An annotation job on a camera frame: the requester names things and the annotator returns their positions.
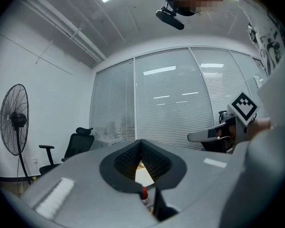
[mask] chair backrest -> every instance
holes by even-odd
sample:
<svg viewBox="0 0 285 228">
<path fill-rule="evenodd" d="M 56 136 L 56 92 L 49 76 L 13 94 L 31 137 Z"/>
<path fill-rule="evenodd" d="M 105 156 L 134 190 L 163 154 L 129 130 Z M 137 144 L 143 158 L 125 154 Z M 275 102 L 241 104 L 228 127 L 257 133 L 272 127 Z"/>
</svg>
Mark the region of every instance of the chair backrest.
<svg viewBox="0 0 285 228">
<path fill-rule="evenodd" d="M 65 158 L 89 151 L 93 142 L 93 135 L 72 134 L 66 150 Z"/>
</svg>

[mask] office chair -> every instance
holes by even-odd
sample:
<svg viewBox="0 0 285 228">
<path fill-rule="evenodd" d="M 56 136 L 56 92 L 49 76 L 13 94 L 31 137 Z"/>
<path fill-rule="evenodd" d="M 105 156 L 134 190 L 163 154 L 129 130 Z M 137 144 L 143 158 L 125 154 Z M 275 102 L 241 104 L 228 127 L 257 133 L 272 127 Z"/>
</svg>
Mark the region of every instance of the office chair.
<svg viewBox="0 0 285 228">
<path fill-rule="evenodd" d="M 87 152 L 90 150 L 90 148 L 94 142 L 94 138 L 95 138 L 93 135 L 90 135 L 92 129 L 93 128 L 85 129 L 82 127 L 78 127 L 76 129 L 76 133 L 71 135 L 70 142 L 69 142 L 68 147 L 66 149 L 66 154 L 65 154 L 64 158 L 61 159 L 62 162 L 66 161 L 68 158 L 70 158 L 76 154 L 80 154 L 80 153 Z M 53 159 L 52 159 L 52 155 L 51 155 L 51 149 L 54 149 L 55 148 L 54 146 L 39 145 L 39 148 L 47 150 L 47 155 L 48 155 L 48 159 L 50 162 L 50 165 L 43 166 L 39 169 L 40 174 L 44 175 L 60 164 L 54 164 L 53 163 Z"/>
</svg>

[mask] white label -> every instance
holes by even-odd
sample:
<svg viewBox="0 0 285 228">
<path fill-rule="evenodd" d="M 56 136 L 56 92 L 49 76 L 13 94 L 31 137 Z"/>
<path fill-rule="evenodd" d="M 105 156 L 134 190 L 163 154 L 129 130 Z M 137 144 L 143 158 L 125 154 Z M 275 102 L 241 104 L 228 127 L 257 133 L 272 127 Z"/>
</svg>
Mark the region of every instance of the white label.
<svg viewBox="0 0 285 228">
<path fill-rule="evenodd" d="M 225 162 L 221 162 L 221 161 L 219 162 L 219 161 L 209 159 L 209 158 L 204 159 L 204 163 L 208 165 L 214 165 L 220 168 L 225 168 L 227 166 L 227 163 Z"/>
</svg>

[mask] red bottle cap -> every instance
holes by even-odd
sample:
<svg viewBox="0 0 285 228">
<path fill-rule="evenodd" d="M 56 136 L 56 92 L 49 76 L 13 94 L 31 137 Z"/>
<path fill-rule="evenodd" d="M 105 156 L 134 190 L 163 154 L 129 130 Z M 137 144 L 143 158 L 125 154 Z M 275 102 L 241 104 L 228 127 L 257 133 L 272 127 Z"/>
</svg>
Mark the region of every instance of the red bottle cap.
<svg viewBox="0 0 285 228">
<path fill-rule="evenodd" d="M 146 200 L 148 198 L 147 188 L 142 187 L 142 199 Z"/>
</svg>

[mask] small bottle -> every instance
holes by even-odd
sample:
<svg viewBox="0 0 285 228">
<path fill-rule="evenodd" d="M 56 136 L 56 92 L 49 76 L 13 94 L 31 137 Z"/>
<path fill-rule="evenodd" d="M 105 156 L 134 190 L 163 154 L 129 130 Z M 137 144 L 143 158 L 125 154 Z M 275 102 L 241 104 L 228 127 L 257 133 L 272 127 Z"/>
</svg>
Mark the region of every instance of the small bottle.
<svg viewBox="0 0 285 228">
<path fill-rule="evenodd" d="M 142 187 L 142 202 L 144 205 L 148 204 L 148 193 L 147 193 L 147 188 L 146 187 Z"/>
</svg>

